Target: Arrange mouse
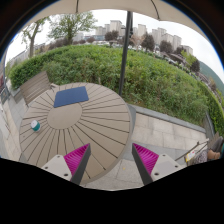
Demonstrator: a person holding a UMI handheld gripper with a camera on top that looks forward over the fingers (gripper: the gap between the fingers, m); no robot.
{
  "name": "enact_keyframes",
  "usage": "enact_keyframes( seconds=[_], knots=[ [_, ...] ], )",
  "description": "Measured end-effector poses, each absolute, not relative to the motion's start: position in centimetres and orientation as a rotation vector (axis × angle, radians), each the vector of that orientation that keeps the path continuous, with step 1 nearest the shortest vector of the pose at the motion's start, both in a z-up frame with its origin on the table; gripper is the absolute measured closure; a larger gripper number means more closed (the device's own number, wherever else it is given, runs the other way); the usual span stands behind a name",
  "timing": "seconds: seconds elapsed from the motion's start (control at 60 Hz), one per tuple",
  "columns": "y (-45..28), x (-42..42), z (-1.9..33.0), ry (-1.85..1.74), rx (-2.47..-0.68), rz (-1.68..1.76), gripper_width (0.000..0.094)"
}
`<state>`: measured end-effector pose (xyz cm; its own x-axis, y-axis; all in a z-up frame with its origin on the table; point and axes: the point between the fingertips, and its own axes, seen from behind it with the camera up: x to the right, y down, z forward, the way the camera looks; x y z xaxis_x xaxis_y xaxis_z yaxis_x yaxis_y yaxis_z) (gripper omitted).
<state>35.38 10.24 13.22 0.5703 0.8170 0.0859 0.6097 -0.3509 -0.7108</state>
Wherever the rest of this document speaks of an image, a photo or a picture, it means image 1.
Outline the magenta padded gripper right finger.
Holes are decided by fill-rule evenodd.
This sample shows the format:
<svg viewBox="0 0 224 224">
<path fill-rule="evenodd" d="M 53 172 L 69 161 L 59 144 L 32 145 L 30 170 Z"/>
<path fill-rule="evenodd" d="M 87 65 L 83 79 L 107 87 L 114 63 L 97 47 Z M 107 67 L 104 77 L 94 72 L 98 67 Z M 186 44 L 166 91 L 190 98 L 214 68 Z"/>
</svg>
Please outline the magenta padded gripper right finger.
<svg viewBox="0 0 224 224">
<path fill-rule="evenodd" d="M 136 143 L 132 144 L 132 155 L 144 185 L 181 169 L 181 166 L 167 154 L 158 155 Z"/>
</svg>

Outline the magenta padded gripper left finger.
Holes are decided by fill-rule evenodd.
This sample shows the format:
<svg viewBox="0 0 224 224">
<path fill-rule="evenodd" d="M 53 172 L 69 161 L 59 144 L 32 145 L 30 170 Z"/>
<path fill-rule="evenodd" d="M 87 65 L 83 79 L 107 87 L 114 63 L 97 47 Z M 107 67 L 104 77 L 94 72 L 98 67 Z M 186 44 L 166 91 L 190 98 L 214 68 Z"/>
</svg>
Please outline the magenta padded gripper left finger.
<svg viewBox="0 0 224 224">
<path fill-rule="evenodd" d="M 65 156 L 54 156 L 42 167 L 42 169 L 79 185 L 90 155 L 91 147 L 89 144 L 86 144 Z"/>
</svg>

